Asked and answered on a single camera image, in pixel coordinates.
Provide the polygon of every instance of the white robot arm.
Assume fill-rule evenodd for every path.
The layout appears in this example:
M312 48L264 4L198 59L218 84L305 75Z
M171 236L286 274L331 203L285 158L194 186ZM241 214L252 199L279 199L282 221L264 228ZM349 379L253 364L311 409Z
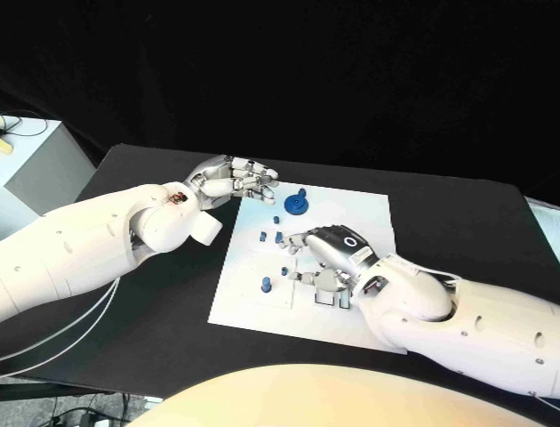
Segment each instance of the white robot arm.
M512 289L426 269L332 226L288 236L324 270L290 278L321 290L349 288L372 334L459 374L518 394L560 399L560 306ZM433 275L446 276L437 280Z
M184 183L142 185L46 213L0 242L0 322L103 286L188 236L210 245L221 223L204 210L230 196L272 205L276 178L250 160L217 156Z

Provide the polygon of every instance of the blue object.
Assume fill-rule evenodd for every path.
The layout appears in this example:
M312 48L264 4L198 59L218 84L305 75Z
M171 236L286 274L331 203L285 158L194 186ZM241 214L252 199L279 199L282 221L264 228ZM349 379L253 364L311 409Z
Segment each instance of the blue object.
M270 279L262 279L262 291L267 294L270 292Z
M302 215L309 209L309 202L306 200L308 192L305 189L298 191L298 194L288 196L283 203L283 208L290 215Z

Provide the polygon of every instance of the white box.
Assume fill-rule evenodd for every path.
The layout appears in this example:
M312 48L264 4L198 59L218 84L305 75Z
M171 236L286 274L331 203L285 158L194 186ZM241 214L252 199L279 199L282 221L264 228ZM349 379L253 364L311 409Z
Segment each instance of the white box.
M5 116L7 126L17 122ZM44 120L23 117L14 133L33 134ZM49 120L36 136L4 135L13 154L0 152L0 240L28 225L40 215L74 202L95 173L83 150L59 121Z

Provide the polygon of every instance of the black curtain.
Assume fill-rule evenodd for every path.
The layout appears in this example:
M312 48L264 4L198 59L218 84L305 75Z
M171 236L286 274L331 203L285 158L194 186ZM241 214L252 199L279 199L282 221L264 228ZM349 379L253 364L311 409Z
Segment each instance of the black curtain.
M560 2L0 4L0 110L113 144L452 175L560 204Z

